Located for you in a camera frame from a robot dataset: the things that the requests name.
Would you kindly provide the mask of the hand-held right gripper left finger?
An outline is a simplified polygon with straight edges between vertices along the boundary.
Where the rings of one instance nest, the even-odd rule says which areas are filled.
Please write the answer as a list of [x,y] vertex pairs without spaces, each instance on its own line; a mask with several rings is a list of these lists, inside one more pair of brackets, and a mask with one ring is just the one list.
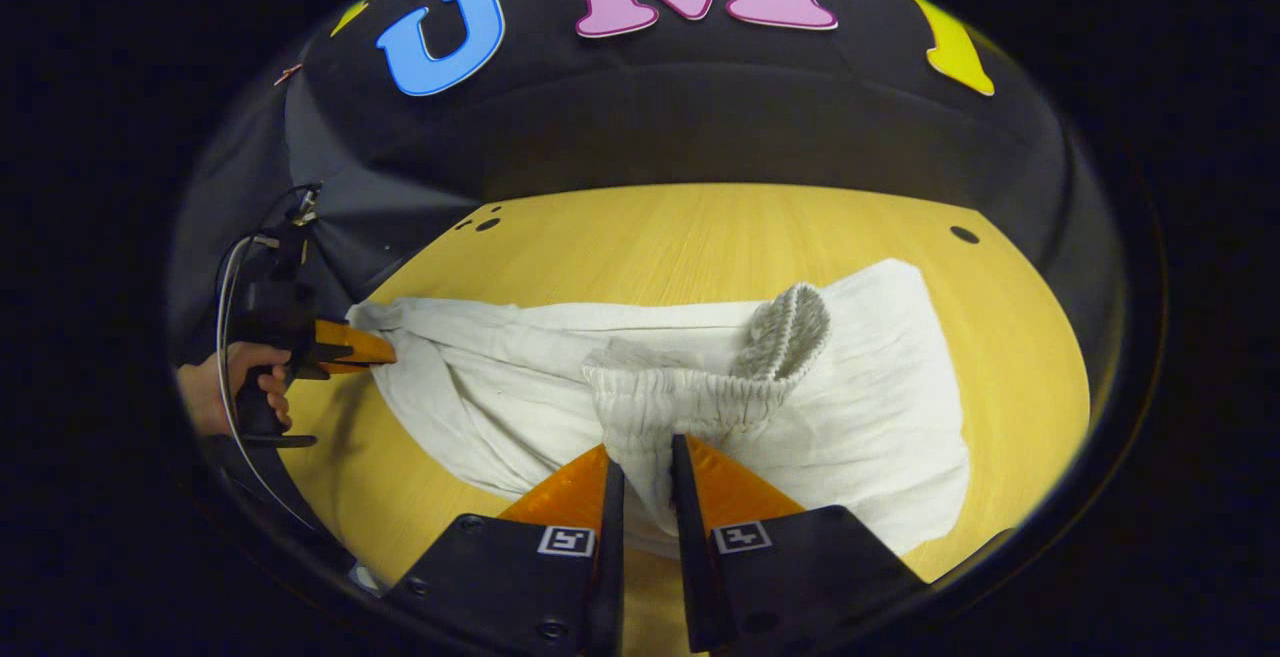
[[603,446],[497,516],[461,514],[388,593],[485,656],[616,656],[625,475]]

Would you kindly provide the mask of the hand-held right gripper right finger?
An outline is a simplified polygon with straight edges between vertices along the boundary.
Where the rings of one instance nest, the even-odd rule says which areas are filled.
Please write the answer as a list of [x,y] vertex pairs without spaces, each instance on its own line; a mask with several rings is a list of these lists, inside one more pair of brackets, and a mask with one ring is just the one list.
[[692,651],[829,653],[925,593],[847,508],[804,508],[691,434],[671,453]]

